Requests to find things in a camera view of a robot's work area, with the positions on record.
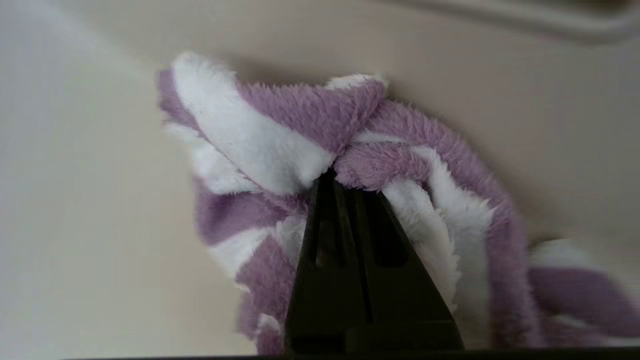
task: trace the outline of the purple and white striped towel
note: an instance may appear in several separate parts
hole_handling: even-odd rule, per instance
[[[240,332],[282,351],[307,215],[333,167],[382,191],[453,312],[466,348],[624,345],[637,309],[569,240],[531,253],[518,213],[465,142],[356,74],[325,86],[247,85],[218,61],[180,55],[159,73],[166,128],[188,144],[196,223],[244,290]]]

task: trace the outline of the fluffy fabric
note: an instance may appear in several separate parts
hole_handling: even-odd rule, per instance
[[[192,154],[198,229],[246,291],[238,331],[260,354],[283,350],[307,192],[332,165],[345,186],[385,194],[467,348],[638,336],[636,309],[571,247],[547,243],[529,259],[522,222],[490,171],[441,122],[384,99],[380,77],[246,85],[226,65],[186,53],[158,87],[167,126]],[[602,311],[601,301],[615,307]]]

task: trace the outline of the striped towel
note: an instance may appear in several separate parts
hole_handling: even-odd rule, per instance
[[[196,224],[243,289],[238,331],[283,351],[308,213],[330,167],[381,191],[452,311],[466,348],[620,345],[640,316],[570,240],[533,251],[513,201],[436,119],[385,98],[379,76],[324,86],[247,85],[224,63],[180,55],[158,75],[165,123],[189,147]]]

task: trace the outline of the towel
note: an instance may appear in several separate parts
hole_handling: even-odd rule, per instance
[[[158,74],[167,131],[188,147],[195,222],[243,291],[237,330],[283,352],[308,214],[333,168],[382,192],[451,310],[465,348],[625,345],[640,315],[572,240],[528,249],[513,201],[442,122],[387,99],[380,76],[246,84],[221,61],[180,55]]]

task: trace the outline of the beige wall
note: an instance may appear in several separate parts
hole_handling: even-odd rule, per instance
[[[229,334],[237,292],[193,234],[186,159],[154,108],[154,71],[184,49],[249,80],[383,73],[469,139],[532,239],[584,237],[637,295],[638,37],[594,45],[363,0],[0,10],[3,359],[251,350]]]

